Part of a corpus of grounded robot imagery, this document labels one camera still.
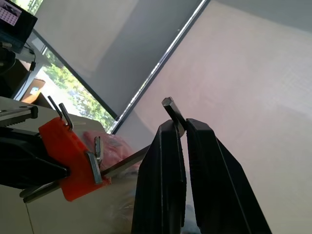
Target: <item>pink plastic bag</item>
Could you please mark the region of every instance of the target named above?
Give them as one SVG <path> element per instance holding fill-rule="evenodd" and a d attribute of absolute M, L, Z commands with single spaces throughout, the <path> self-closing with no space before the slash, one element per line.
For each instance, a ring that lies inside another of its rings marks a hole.
<path fill-rule="evenodd" d="M 103 161 L 100 165 L 100 171 L 110 168 L 134 153 L 132 148 L 121 137 L 97 131 L 83 133 L 83 141 L 90 151 L 93 151 L 95 137 L 101 137 L 103 142 Z M 137 174 L 139 165 L 140 162 L 128 168 L 119 176 Z"/>

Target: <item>window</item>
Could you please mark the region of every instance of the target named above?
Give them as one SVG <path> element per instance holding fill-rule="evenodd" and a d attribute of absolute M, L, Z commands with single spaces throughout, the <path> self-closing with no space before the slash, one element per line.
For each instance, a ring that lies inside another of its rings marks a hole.
<path fill-rule="evenodd" d="M 28 11 L 32 15 L 38 11 L 43 0 L 10 0 L 14 2 L 16 5 L 20 6 L 24 10 Z"/>
<path fill-rule="evenodd" d="M 51 95 L 52 98 L 61 95 L 61 99 L 71 102 L 69 107 L 65 105 L 70 114 L 77 115 L 78 112 L 78 115 L 82 117 L 97 120 L 103 125 L 105 131 L 111 132 L 115 122 L 113 117 L 49 49 L 46 49 L 43 55 L 50 63 L 50 65 L 44 65 L 37 75 L 46 81 L 46 87 L 42 91 L 43 95 L 45 92 L 47 93 L 45 96 Z"/>

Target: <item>plastic bag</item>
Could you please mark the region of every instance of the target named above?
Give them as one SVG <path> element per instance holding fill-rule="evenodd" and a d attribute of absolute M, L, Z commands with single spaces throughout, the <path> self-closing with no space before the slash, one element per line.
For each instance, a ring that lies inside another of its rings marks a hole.
<path fill-rule="evenodd" d="M 100 171 L 110 168 L 134 153 L 132 148 L 120 136 L 98 131 L 88 131 L 82 135 L 82 140 L 90 151 L 93 151 L 95 137 L 100 137 L 103 143 L 103 161 L 100 165 Z M 140 163 L 137 163 L 117 176 L 137 175 L 139 165 Z"/>
<path fill-rule="evenodd" d="M 107 234 L 130 234 L 135 205 L 135 190 L 131 190 L 121 195 L 116 201 L 105 210 L 103 216 Z M 201 234 L 196 224 L 195 211 L 191 204 L 185 207 L 184 227 L 181 234 Z"/>

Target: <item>black plastic part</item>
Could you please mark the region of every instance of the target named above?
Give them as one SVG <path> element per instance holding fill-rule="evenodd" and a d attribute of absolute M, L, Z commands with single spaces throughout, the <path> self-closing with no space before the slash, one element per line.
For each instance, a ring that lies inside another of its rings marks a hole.
<path fill-rule="evenodd" d="M 31 110 L 31 118 L 38 118 L 38 107 L 33 106 L 32 108 L 30 108 L 30 110 Z"/>
<path fill-rule="evenodd" d="M 0 184 L 18 189 L 44 185 L 69 175 L 48 156 L 36 133 L 0 128 Z"/>
<path fill-rule="evenodd" d="M 203 234 L 271 234 L 246 175 L 206 124 L 187 119 L 197 225 Z"/>
<path fill-rule="evenodd" d="M 186 177 L 172 120 L 160 125 L 138 172 L 132 234 L 179 234 L 184 225 Z"/>

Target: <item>orange bracket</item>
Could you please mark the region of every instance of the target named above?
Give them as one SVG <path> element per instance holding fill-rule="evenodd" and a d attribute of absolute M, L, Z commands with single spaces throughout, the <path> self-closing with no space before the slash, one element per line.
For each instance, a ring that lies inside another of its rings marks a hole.
<path fill-rule="evenodd" d="M 49 156 L 70 169 L 70 175 L 59 181 L 66 200 L 73 201 L 111 184 L 105 177 L 101 184 L 95 184 L 87 147 L 60 117 L 39 127 L 39 132 Z"/>

